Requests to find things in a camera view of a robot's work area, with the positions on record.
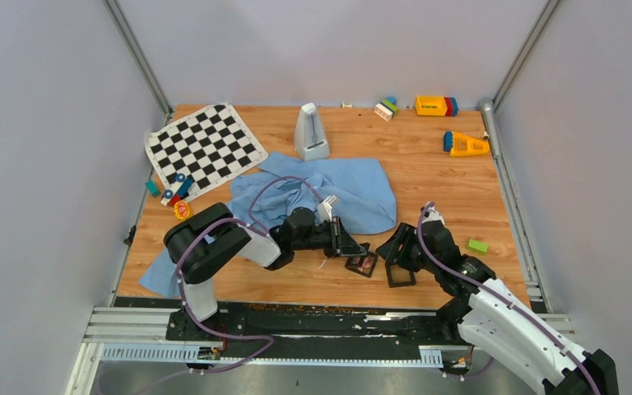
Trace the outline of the gold leaf brooch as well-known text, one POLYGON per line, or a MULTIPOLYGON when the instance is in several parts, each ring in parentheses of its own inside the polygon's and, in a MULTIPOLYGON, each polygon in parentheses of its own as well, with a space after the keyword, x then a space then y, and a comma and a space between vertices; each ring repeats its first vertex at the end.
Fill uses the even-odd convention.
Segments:
POLYGON ((372 257, 361 257, 358 263, 355 265, 355 271, 363 273, 364 275, 369 275, 371 271, 374 269, 374 265, 376 264, 376 258, 372 257))

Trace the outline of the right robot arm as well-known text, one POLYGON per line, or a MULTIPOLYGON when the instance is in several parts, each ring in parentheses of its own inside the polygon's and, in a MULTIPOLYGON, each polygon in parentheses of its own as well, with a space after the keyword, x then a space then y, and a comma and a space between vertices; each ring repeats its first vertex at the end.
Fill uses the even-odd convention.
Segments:
POLYGON ((386 263, 431 272, 451 295, 434 326, 445 342, 479 346, 537 394, 619 392, 605 351, 586 351, 539 318, 487 265, 462 253, 442 221, 401 223, 376 252, 386 263))

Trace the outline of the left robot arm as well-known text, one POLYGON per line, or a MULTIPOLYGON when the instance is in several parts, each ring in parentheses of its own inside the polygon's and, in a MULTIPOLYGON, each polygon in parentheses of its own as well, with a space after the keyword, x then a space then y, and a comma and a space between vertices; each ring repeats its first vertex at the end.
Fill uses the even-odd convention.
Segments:
POLYGON ((296 208, 281 225, 263 235, 216 203, 167 231, 164 244, 175 264, 174 276, 188 317, 188 330, 200 340, 219 329, 213 277, 234 257, 246 258, 269 271, 283 268, 301 250, 322 250, 326 258, 360 258, 358 244, 341 220, 316 221, 314 212, 296 208))

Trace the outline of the light blue shirt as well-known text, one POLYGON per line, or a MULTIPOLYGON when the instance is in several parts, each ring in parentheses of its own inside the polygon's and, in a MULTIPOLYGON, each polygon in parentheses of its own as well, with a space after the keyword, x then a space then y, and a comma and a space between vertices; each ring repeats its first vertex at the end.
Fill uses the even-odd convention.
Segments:
POLYGON ((280 225, 298 207, 312 211, 336 195, 333 215, 354 235, 376 235, 397 223, 397 202, 383 167, 372 158, 302 161, 272 152, 255 174, 231 183, 227 207, 242 221, 280 225))

